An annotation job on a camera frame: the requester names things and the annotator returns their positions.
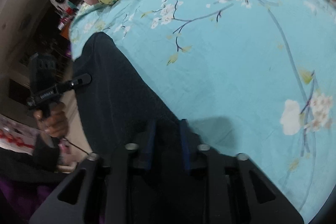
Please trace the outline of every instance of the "bed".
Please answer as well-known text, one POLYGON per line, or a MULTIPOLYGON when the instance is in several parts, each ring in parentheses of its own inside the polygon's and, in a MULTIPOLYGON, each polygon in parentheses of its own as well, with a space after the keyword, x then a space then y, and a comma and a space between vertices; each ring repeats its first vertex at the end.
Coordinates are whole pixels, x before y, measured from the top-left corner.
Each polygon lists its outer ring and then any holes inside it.
POLYGON ((84 5, 73 59, 105 32, 178 118, 246 153, 308 223, 335 186, 332 0, 119 0, 84 5))

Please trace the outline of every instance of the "cable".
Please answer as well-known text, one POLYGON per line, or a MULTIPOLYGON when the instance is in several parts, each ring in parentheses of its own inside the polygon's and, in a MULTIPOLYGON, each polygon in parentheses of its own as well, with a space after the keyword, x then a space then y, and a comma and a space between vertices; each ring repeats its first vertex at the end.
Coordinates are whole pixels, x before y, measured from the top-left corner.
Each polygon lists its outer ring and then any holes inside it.
POLYGON ((78 147, 77 145, 73 144, 71 141, 69 141, 67 138, 63 138, 65 139, 69 144, 71 144, 72 146, 78 148, 79 150, 83 151, 84 153, 89 154, 88 152, 86 152, 85 150, 81 149, 80 147, 78 147))

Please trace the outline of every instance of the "dark pants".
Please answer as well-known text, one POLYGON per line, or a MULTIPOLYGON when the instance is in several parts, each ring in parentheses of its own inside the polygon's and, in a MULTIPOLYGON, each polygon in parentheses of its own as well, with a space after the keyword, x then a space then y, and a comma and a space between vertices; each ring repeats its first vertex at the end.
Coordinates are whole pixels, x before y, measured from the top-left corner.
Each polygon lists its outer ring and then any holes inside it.
POLYGON ((204 181, 183 170, 179 121, 113 40, 105 33, 92 35, 73 70, 74 76, 92 76, 76 97, 87 140, 105 163, 117 146, 143 132, 149 119, 157 120, 152 171, 133 178, 134 223, 201 223, 204 181))

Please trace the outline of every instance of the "screw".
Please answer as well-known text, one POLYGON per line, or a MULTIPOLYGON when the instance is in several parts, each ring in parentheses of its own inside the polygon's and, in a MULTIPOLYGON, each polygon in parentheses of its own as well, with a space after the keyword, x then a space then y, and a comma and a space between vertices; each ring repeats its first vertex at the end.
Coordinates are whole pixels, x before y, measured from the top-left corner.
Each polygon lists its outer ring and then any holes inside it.
POLYGON ((96 153, 90 153, 90 154, 88 155, 87 159, 88 159, 88 160, 92 160, 92 161, 94 161, 94 160, 97 160, 98 157, 99 157, 98 154, 96 154, 96 153))
POLYGON ((200 145, 197 146, 197 149, 199 151, 208 151, 208 150, 210 150, 210 145, 200 144, 200 145))
POLYGON ((241 160, 241 161, 245 161, 245 160, 248 160, 249 159, 249 155, 248 154, 245 154, 245 153, 239 153, 237 155, 237 159, 238 160, 241 160))
POLYGON ((136 143, 128 143, 127 145, 125 145, 125 148, 127 150, 137 150, 139 146, 136 143))

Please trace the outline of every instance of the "sleeve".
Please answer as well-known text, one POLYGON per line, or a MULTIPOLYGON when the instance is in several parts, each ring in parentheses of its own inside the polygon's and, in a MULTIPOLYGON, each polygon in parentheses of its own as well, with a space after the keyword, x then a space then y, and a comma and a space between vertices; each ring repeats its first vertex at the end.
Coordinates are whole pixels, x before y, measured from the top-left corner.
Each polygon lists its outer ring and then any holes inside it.
POLYGON ((40 135, 36 138, 35 149, 33 151, 33 162, 47 171, 55 171, 59 158, 60 140, 52 138, 54 148, 49 147, 41 138, 40 135))

